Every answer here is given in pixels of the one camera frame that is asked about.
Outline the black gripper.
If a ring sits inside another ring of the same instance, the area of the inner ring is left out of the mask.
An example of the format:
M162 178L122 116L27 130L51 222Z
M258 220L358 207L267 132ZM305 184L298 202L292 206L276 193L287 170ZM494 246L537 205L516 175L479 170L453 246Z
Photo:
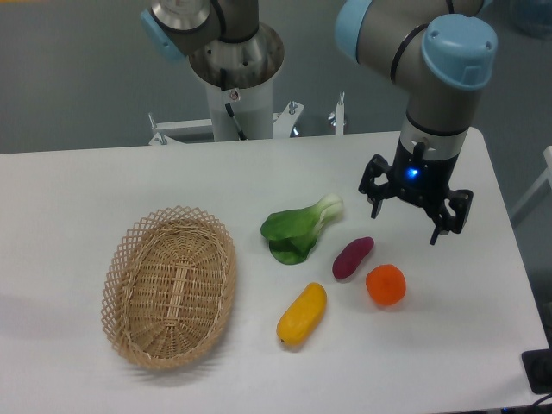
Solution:
M467 222L474 193L462 189L449 189L449 180L459 156L447 160L417 159L400 141L391 166L379 154L367 163L358 191L372 205L370 217L380 213L384 200L397 196L410 204L431 212L435 227L430 245L435 245L440 235L452 232L460 234ZM392 183L387 174L392 170Z

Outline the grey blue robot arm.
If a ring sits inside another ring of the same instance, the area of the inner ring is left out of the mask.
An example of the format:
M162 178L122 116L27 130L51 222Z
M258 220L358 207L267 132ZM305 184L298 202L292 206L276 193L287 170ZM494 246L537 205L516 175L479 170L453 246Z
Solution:
M335 25L339 49L409 95L394 160L374 156L359 190L373 213L399 198L425 211L435 235L460 233L473 200L449 180L498 39L478 18L481 1L347 1ZM287 136L273 116L273 81L285 50L255 1L153 1L141 13L151 42L187 58L204 83L217 141Z

